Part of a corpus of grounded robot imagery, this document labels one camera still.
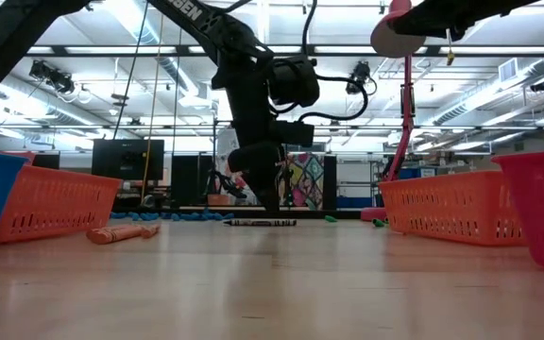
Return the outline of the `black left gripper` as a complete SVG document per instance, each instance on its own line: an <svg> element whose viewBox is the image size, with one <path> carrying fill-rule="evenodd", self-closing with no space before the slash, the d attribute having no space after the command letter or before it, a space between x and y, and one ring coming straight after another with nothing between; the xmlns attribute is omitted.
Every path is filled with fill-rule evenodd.
<svg viewBox="0 0 544 340"><path fill-rule="evenodd" d="M302 54L277 58L271 51L220 48L216 88L227 94L239 147L228 155L232 173L246 172L246 181L267 211L280 208L277 176L284 144L310 146L314 127L278 121L270 104L309 107L314 103L314 61Z"/></svg>

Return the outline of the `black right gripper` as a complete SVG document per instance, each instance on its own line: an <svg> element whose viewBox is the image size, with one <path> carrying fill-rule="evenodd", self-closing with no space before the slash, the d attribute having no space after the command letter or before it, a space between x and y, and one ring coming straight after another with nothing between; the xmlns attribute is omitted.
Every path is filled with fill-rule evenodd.
<svg viewBox="0 0 544 340"><path fill-rule="evenodd" d="M387 24L400 35L461 40L477 22L509 15L535 0L425 0L390 19Z"/></svg>

